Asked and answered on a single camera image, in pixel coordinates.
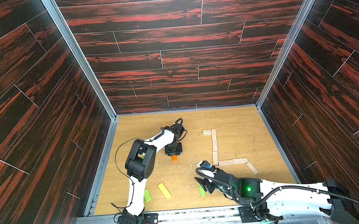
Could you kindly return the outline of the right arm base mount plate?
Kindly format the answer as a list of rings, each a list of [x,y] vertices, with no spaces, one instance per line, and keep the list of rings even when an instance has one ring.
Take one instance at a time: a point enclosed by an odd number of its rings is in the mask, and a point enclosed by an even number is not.
[[[251,207],[238,207],[239,216],[242,220],[242,223],[252,223],[252,222],[261,222],[269,219],[265,210],[261,207],[255,209]]]

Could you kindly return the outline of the natural wood block neck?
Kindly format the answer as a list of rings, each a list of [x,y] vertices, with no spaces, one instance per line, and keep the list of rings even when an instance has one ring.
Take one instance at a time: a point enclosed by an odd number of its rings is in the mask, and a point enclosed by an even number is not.
[[[212,144],[213,144],[213,152],[217,152],[218,151],[218,141],[216,139],[213,139]]]
[[[211,137],[212,137],[212,140],[216,140],[216,139],[217,139],[216,129],[211,129]]]

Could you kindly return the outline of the natural wood block neck top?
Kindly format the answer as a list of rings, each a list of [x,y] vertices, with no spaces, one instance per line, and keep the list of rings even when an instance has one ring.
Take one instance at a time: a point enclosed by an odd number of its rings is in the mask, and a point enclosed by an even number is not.
[[[216,140],[216,139],[217,139],[216,129],[211,129],[211,137],[212,137],[212,140]]]

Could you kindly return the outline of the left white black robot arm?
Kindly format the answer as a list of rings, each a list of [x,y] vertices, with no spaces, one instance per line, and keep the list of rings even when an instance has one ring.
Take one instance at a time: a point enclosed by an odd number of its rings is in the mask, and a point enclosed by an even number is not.
[[[156,153],[164,148],[165,154],[177,160],[183,152],[181,140],[187,134],[183,119],[179,118],[171,126],[161,128],[161,132],[148,140],[133,139],[131,150],[125,162],[126,177],[129,179],[129,199],[121,211],[117,224],[144,224],[144,194],[147,179],[155,168]]]

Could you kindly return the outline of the natural wood block body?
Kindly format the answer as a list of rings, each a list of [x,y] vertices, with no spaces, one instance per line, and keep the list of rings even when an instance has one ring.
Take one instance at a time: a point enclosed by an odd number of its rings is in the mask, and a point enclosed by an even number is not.
[[[219,165],[218,164],[218,152],[213,152],[213,154],[212,154],[212,159],[213,159],[213,165],[214,166],[217,166],[217,165]]]

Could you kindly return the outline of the orange block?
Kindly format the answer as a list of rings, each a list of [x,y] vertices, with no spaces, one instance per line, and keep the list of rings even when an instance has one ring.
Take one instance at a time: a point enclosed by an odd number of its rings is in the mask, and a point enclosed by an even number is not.
[[[173,162],[176,162],[178,160],[178,157],[176,155],[173,155],[172,160],[173,160]]]

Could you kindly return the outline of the yellow block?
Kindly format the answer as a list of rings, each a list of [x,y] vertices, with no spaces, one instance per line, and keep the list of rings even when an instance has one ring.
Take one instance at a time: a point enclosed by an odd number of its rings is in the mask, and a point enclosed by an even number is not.
[[[158,185],[159,190],[162,192],[163,196],[166,199],[169,199],[172,197],[171,193],[169,192],[169,190],[166,188],[166,186],[163,183],[160,183]]]

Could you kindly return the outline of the natural wood block diagonal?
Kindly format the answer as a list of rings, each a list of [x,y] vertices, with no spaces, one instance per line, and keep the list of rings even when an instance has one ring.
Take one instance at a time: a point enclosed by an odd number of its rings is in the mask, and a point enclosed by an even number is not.
[[[220,160],[218,162],[219,166],[226,166],[226,165],[232,165],[235,164],[233,160],[229,159],[229,160]]]

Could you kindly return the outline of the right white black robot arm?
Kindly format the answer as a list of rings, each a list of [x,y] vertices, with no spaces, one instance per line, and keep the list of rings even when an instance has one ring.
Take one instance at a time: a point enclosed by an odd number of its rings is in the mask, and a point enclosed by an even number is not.
[[[317,215],[339,224],[359,224],[359,200],[333,178],[312,184],[237,178],[208,161],[201,161],[196,173],[204,191],[220,191],[239,205],[245,223],[279,224],[287,215]]]

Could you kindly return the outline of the short natural wood block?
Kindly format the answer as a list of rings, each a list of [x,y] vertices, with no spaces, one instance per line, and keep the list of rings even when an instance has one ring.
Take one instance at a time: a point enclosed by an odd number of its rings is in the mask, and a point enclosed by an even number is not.
[[[211,130],[203,130],[203,135],[211,135],[212,131]]]

